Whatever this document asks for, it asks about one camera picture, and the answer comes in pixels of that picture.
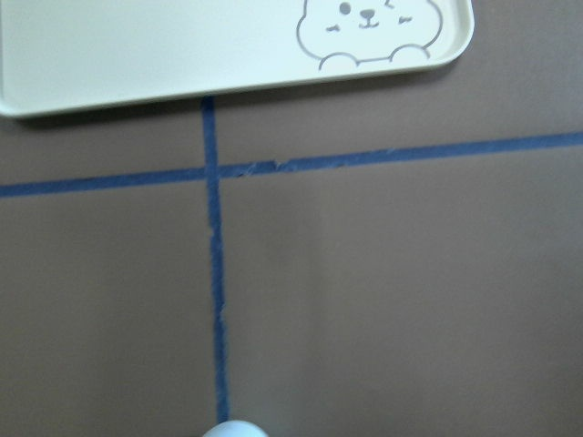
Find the horizontal blue line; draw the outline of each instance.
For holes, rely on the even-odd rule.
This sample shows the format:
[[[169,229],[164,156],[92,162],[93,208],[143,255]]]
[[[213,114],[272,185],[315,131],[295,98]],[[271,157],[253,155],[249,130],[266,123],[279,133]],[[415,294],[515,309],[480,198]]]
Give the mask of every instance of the horizontal blue line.
[[[388,162],[416,161],[437,158],[460,158],[474,155],[518,152],[524,150],[583,146],[583,132],[448,144],[442,146],[389,148],[369,152],[349,153],[314,158],[298,158],[285,162],[259,161],[219,167],[220,178],[241,178],[274,173],[295,173],[327,168],[356,167]],[[189,182],[205,179],[204,168],[163,170],[149,173],[65,179],[0,186],[0,198],[37,196],[75,191]]]

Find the white cap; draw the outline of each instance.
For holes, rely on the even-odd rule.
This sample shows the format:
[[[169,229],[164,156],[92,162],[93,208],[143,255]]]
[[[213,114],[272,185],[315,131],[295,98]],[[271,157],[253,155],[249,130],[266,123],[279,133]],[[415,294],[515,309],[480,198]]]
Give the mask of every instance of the white cap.
[[[202,437],[268,437],[268,435],[252,423],[230,421],[215,426]]]

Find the white round object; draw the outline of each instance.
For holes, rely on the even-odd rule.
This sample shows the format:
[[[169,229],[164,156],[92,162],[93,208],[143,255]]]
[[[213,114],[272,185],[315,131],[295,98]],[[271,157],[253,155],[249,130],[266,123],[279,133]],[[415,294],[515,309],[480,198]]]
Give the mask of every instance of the white round object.
[[[260,427],[244,421],[224,422],[202,437],[268,437]]]

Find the blue tape strip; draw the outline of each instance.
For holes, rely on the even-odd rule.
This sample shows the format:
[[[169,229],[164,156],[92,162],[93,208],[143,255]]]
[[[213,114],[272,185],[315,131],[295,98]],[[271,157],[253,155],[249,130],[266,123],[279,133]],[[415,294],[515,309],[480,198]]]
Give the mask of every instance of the blue tape strip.
[[[583,132],[541,137],[477,141],[442,146],[389,148],[384,150],[350,153],[345,155],[299,158],[285,162],[259,161],[246,164],[233,164],[218,167],[218,177],[241,178],[246,176],[269,175],[272,173],[294,173],[299,171],[366,166],[398,161],[460,158],[473,155],[488,155],[495,153],[508,153],[525,150],[574,146],[583,146]],[[189,168],[182,170],[137,173],[133,175],[118,175],[102,178],[36,182],[0,186],[0,198],[58,194],[72,191],[91,191],[97,189],[126,188],[142,185],[195,181],[202,180],[204,178],[204,168]]]
[[[178,182],[190,182],[193,180],[204,180],[204,178],[204,168],[186,168],[182,170],[153,171],[149,173],[104,176],[99,178],[31,182],[0,186],[0,198],[17,198],[76,191],[96,191],[100,189],[173,184]]]
[[[214,100],[204,97],[201,102],[204,133],[204,155],[209,201],[210,262],[212,298],[214,304],[214,354],[215,388],[217,392],[217,421],[225,422],[230,416],[229,383],[227,377],[227,327],[224,320],[225,293],[223,281],[222,219],[220,214],[220,177]]]

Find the tray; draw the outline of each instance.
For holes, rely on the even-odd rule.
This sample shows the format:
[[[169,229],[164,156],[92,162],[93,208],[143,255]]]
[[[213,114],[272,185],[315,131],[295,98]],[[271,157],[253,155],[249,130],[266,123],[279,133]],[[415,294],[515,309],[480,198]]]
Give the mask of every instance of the tray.
[[[470,0],[0,0],[10,117],[441,66]]]

